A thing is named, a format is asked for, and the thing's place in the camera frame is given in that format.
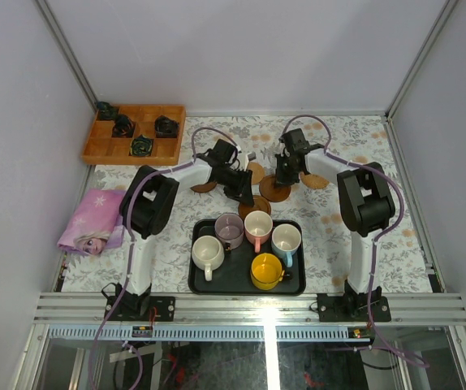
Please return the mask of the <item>small brown wooden coaster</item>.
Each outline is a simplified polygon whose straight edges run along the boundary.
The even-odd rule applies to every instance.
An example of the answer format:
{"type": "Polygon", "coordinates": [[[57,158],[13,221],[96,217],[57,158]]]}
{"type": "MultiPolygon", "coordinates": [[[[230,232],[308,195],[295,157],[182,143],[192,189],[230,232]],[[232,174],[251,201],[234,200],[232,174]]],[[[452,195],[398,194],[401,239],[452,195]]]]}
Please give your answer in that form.
{"type": "Polygon", "coordinates": [[[260,195],[254,195],[253,202],[254,202],[253,206],[246,206],[244,204],[239,204],[238,214],[241,219],[245,219],[245,217],[253,211],[263,211],[267,213],[268,215],[271,215],[271,211],[272,211],[271,205],[266,198],[260,195]]]}

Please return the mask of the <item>woven rattan coaster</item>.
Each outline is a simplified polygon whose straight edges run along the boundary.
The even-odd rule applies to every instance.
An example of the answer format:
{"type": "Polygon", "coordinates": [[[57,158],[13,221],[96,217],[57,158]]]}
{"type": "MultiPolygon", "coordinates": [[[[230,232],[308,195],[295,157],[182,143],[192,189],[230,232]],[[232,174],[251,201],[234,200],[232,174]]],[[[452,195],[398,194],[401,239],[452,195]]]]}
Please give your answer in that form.
{"type": "Polygon", "coordinates": [[[314,174],[300,173],[301,182],[310,189],[325,189],[329,185],[329,181],[322,176],[314,174]]]}
{"type": "Polygon", "coordinates": [[[249,162],[247,169],[252,172],[251,184],[259,184],[265,177],[265,169],[258,162],[249,162]]]}

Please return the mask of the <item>large brown wooden coaster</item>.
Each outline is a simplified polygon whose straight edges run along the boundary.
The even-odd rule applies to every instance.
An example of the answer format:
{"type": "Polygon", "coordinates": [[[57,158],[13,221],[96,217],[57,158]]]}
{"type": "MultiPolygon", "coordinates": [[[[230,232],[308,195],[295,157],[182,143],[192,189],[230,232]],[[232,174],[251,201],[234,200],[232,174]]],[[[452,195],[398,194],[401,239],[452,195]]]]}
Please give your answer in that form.
{"type": "Polygon", "coordinates": [[[212,191],[213,189],[215,189],[216,186],[217,186],[216,182],[209,182],[206,184],[199,184],[199,185],[192,186],[191,190],[194,193],[208,193],[212,191]]]}

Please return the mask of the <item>light blue ceramic mug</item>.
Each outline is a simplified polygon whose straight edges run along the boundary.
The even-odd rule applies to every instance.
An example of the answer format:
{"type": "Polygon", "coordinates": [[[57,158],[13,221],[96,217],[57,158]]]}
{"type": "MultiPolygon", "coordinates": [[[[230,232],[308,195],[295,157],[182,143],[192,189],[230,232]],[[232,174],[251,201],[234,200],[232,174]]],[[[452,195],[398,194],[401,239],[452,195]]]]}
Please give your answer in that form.
{"type": "Polygon", "coordinates": [[[274,228],[271,237],[273,253],[283,262],[286,268],[293,265],[293,255],[300,247],[301,233],[297,227],[283,223],[274,228]]]}

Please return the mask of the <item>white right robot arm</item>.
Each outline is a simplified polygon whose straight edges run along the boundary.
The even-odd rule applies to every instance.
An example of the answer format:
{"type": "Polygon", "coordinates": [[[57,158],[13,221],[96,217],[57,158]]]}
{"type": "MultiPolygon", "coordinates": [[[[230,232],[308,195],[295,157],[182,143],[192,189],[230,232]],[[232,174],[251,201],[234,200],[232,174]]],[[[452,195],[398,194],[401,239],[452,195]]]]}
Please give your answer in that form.
{"type": "Polygon", "coordinates": [[[364,319],[379,298],[373,269],[377,261],[378,234],[395,215],[395,204],[380,164],[346,161],[321,144],[309,143],[301,129],[282,134],[284,151],[276,156],[277,188],[291,186],[302,175],[320,176],[338,189],[342,221],[352,233],[351,265],[344,287],[343,310],[352,320],[364,319]]]}

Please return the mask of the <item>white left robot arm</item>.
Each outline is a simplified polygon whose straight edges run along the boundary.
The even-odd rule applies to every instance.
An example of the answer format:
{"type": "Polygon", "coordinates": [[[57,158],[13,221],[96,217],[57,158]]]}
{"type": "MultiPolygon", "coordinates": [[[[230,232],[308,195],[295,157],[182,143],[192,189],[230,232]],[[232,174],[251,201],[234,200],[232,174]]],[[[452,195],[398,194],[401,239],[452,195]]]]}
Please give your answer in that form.
{"type": "Polygon", "coordinates": [[[119,212],[131,237],[129,259],[121,285],[128,296],[123,311],[131,319],[145,319],[151,310],[152,262],[156,239],[167,225],[177,195],[211,182],[223,186],[226,197],[246,206],[254,204],[252,171],[248,164],[256,158],[230,142],[217,141],[212,149],[196,154],[177,166],[157,170],[142,166],[121,202],[119,212]]]}

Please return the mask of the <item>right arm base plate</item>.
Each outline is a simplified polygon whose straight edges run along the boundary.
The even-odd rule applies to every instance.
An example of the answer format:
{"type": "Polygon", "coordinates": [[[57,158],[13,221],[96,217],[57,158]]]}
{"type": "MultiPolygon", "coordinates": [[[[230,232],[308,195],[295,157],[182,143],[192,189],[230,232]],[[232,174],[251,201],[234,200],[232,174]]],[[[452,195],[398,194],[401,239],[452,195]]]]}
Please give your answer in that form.
{"type": "Polygon", "coordinates": [[[324,323],[368,322],[369,312],[375,323],[389,323],[391,321],[390,306],[384,296],[373,294],[370,306],[366,294],[355,297],[348,294],[339,296],[325,293],[317,294],[317,308],[319,320],[324,323]]]}

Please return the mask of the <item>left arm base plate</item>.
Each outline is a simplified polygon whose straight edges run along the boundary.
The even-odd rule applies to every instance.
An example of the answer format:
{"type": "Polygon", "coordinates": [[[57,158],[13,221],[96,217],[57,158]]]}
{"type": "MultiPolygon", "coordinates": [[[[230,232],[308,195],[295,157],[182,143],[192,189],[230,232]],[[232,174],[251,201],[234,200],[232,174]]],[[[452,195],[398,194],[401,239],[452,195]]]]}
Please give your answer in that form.
{"type": "Polygon", "coordinates": [[[132,297],[125,294],[110,315],[110,321],[120,322],[172,322],[175,316],[175,297],[132,297]]]}

